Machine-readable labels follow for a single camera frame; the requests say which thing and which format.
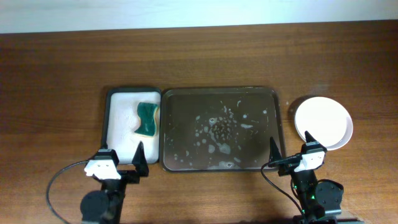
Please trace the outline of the pink white plate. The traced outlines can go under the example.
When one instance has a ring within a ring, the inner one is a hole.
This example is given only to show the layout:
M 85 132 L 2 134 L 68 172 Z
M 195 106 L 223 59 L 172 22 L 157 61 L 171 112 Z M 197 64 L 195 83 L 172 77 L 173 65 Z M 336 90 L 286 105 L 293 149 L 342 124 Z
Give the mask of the pink white plate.
M 345 146 L 353 135 L 353 120 L 339 102 L 322 96 L 304 100 L 294 114 L 298 135 L 306 140 L 305 132 L 329 151 Z

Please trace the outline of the yellow green sponge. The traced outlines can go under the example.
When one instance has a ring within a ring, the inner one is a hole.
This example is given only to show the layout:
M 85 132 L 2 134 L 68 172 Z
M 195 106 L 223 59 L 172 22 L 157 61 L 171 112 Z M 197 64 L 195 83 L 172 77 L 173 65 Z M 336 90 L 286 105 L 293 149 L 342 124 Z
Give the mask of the yellow green sponge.
M 134 132 L 141 136 L 154 137 L 158 129 L 156 121 L 158 110 L 157 104 L 140 102 L 137 106 L 139 126 Z

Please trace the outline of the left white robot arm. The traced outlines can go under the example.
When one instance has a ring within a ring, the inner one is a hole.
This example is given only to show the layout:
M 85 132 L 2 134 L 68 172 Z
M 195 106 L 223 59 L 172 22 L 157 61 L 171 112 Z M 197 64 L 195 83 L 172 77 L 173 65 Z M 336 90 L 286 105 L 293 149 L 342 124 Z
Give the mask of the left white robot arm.
M 80 204 L 82 223 L 119 223 L 127 185 L 139 184 L 142 177 L 149 175 L 142 142 L 132 158 L 134 170 L 117 170 L 118 164 L 119 158 L 114 149 L 100 149 L 89 159 L 84 171 L 101 184 L 101 189 L 83 197 Z

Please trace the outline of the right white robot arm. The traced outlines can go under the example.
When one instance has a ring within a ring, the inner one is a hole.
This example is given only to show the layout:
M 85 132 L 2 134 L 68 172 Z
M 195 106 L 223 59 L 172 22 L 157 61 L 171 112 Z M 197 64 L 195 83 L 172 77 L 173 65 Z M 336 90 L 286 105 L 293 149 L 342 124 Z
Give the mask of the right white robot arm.
M 293 217 L 294 223 L 362 223 L 357 218 L 338 218 L 342 214 L 343 185 L 330 179 L 319 180 L 315 175 L 315 170 L 324 164 L 327 151 L 325 146 L 306 131 L 305 144 L 301 151 L 283 158 L 274 138 L 270 138 L 269 162 L 262 165 L 261 174 L 298 208 L 300 215 Z M 276 168 L 280 177 L 291 177 L 290 189 L 293 195 L 289 195 L 266 177 L 266 167 Z

